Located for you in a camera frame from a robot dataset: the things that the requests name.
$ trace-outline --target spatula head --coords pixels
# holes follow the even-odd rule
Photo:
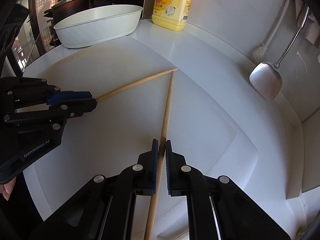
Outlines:
[[[250,74],[250,82],[265,98],[276,98],[282,86],[282,77],[273,67],[273,62],[260,63]]]

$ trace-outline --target white plastic basin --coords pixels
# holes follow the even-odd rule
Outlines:
[[[127,4],[92,8],[63,19],[54,29],[63,46],[87,47],[132,33],[142,9]]]

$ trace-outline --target wooden stick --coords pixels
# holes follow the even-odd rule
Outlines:
[[[164,118],[162,123],[160,144],[159,144],[156,194],[153,195],[150,200],[146,231],[144,232],[144,240],[151,240],[153,225],[155,223],[156,209],[158,204],[160,182],[161,182],[161,175],[162,175],[162,166],[163,166],[163,160],[164,160],[165,144],[167,142],[167,134],[169,129],[172,88],[173,88],[173,74],[174,72],[171,73],[168,95],[167,95],[167,102],[165,104],[165,109],[164,109]]]
[[[107,98],[110,98],[110,97],[112,97],[112,96],[114,96],[114,95],[116,95],[116,94],[118,94],[118,93],[121,93],[121,92],[123,92],[123,91],[126,91],[126,90],[129,89],[129,88],[133,88],[133,87],[135,87],[135,86],[141,85],[141,84],[143,84],[143,83],[145,83],[145,82],[147,82],[147,81],[149,81],[149,80],[152,80],[152,79],[155,79],[155,78],[157,78],[157,77],[160,77],[160,76],[163,76],[163,75],[165,75],[165,74],[168,74],[168,73],[170,73],[170,72],[176,71],[177,69],[178,69],[178,68],[168,69],[168,70],[159,72],[159,73],[157,73],[157,74],[153,74],[153,75],[151,75],[151,76],[148,76],[148,77],[141,78],[141,79],[139,79],[139,80],[133,81],[133,82],[131,82],[131,83],[129,83],[129,84],[126,84],[126,85],[124,85],[124,86],[122,86],[122,87],[116,88],[116,89],[114,89],[114,90],[112,90],[112,91],[110,91],[110,92],[108,92],[108,93],[106,93],[106,94],[104,94],[104,95],[102,95],[102,96],[99,96],[98,98],[96,98],[96,100],[97,100],[97,102],[99,103],[99,102],[101,102],[101,101],[103,101],[103,100],[105,100],[105,99],[107,99]]]

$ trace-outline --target brush handle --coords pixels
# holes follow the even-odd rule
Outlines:
[[[299,32],[302,31],[303,28],[306,26],[306,23],[307,23],[307,20],[308,20],[308,15],[309,15],[309,7],[308,7],[307,4],[304,4],[302,9],[301,9],[300,16],[299,16],[299,19],[298,19],[298,27],[297,27],[296,34],[293,36],[293,38],[291,39],[289,45],[285,49],[284,53],[282,53],[282,55],[278,59],[278,61],[273,64],[275,68],[279,68],[280,67],[281,61],[284,59],[285,55],[287,55],[289,49],[291,48],[292,44],[296,40]]]
[[[273,36],[275,36],[275,34],[276,34],[276,32],[277,32],[277,30],[278,30],[283,18],[284,18],[284,15],[287,12],[289,4],[290,4],[290,0],[286,0],[285,4],[284,4],[284,7],[282,9],[282,13],[281,13],[281,15],[279,17],[279,20],[278,20],[275,28],[273,29],[272,33],[270,34],[269,38],[267,39],[266,43],[264,44],[266,47],[268,47],[268,45],[270,44],[271,40],[273,39]]]

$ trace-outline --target metal spatula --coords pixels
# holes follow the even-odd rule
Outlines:
[[[288,47],[285,49],[284,53],[279,58],[279,60],[275,63],[271,61],[262,62],[259,65],[257,65],[250,74],[249,79],[251,84],[265,98],[273,100],[279,93],[282,86],[282,77],[277,71],[277,69],[280,67],[281,61],[288,53],[292,44],[296,40],[299,32],[305,27],[308,15],[309,7],[306,4],[304,4],[298,19],[297,31],[294,37],[291,39]]]

